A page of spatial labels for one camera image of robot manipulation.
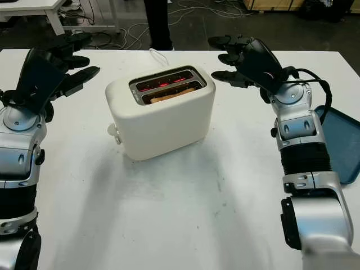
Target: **metal bracket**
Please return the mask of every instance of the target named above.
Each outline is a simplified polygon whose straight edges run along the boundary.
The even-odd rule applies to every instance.
[[[19,227],[29,223],[33,219],[35,219],[38,215],[38,209],[34,207],[34,210],[27,215],[23,215],[18,218],[10,218],[10,219],[0,219],[0,235],[12,235],[17,233]]]
[[[35,147],[31,155],[30,175],[26,179],[21,180],[0,180],[0,188],[19,188],[36,185],[39,182],[40,166],[37,165],[37,158],[41,155],[39,146]]]

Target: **toaster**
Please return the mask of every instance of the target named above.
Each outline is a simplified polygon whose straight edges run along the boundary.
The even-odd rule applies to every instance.
[[[206,136],[214,96],[214,82],[193,65],[118,79],[106,87],[115,122],[112,135],[133,160],[189,145]]]

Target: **cable on floor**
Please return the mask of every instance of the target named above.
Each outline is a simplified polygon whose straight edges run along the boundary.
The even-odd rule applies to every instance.
[[[184,2],[193,2],[193,3],[196,3],[197,5],[200,5],[200,6],[186,6],[185,4],[183,4]],[[243,10],[236,7],[232,2],[234,2],[234,0],[218,0],[218,1],[215,1],[216,3],[220,3],[220,4],[223,4],[223,2],[227,2],[229,4],[223,4],[223,5],[226,5],[226,6],[229,6],[231,8],[234,8],[236,9],[239,13],[231,13],[231,12],[228,12],[228,11],[224,11],[224,10],[218,10],[216,8],[210,8],[210,7],[206,7],[206,5],[204,3],[201,3],[199,1],[196,1],[196,0],[180,0],[177,2],[177,5],[179,7],[183,7],[183,8],[180,8],[178,10],[175,10],[175,11],[172,11],[172,12],[169,12],[168,15],[172,15],[172,14],[176,14],[177,12],[181,12],[181,11],[186,11],[185,13],[181,14],[179,19],[177,19],[175,22],[172,22],[169,24],[169,26],[173,26],[173,25],[176,25],[178,24],[186,15],[192,13],[194,10],[196,9],[200,9],[200,10],[209,10],[211,11],[212,13],[220,16],[220,17],[225,17],[225,18],[229,18],[229,19],[237,19],[237,18],[241,18],[243,16],[247,16],[247,15],[251,15],[252,13],[243,13]],[[121,29],[122,31],[124,31],[124,44],[120,45],[120,44],[116,44],[116,43],[109,43],[107,45],[104,45],[104,46],[97,46],[98,48],[110,48],[110,47],[118,47],[120,48],[121,50],[124,49],[124,50],[130,50],[136,43],[138,43],[138,47],[136,49],[133,49],[133,50],[138,50],[142,47],[142,42],[141,42],[141,38],[145,35],[145,33],[149,30],[149,27],[146,27],[145,30],[143,32],[140,33],[139,36],[135,37],[132,33],[131,33],[131,30],[136,27],[136,26],[139,26],[139,25],[148,25],[148,23],[146,22],[142,22],[142,23],[139,23],[139,24],[134,24],[134,25],[131,25],[127,31],[125,29]],[[134,39],[134,41],[128,45],[127,45],[127,39],[126,37],[127,36],[130,36],[132,39]]]

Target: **white table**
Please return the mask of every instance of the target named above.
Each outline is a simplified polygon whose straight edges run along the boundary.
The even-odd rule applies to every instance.
[[[11,16],[30,16],[30,15],[46,15],[49,18],[52,29],[56,35],[64,34],[64,28],[61,25],[57,11],[66,0],[18,0],[12,3],[0,3],[0,21],[6,21]],[[115,24],[115,31],[120,32],[118,18],[114,0],[109,0],[112,19]],[[110,26],[100,26],[101,28],[109,28]],[[78,26],[65,26],[66,30],[79,28]]]
[[[4,50],[0,87],[14,89],[26,50]],[[226,69],[219,52],[164,52],[170,63]],[[55,101],[42,143],[36,205],[39,269],[301,270],[280,221],[283,171],[270,136],[275,114],[256,88],[215,82],[207,137],[133,162],[107,134],[105,87],[159,66],[147,51],[81,51],[100,73],[81,92]],[[337,52],[275,52],[283,66],[307,68],[332,86],[333,106],[360,120],[360,78]],[[313,85],[313,107],[325,95]],[[360,181],[344,190],[360,252]]]

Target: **person's leg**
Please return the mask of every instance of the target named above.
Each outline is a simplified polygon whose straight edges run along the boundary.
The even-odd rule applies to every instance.
[[[156,50],[172,50],[168,26],[168,1],[144,0],[148,27],[151,36],[151,48]]]

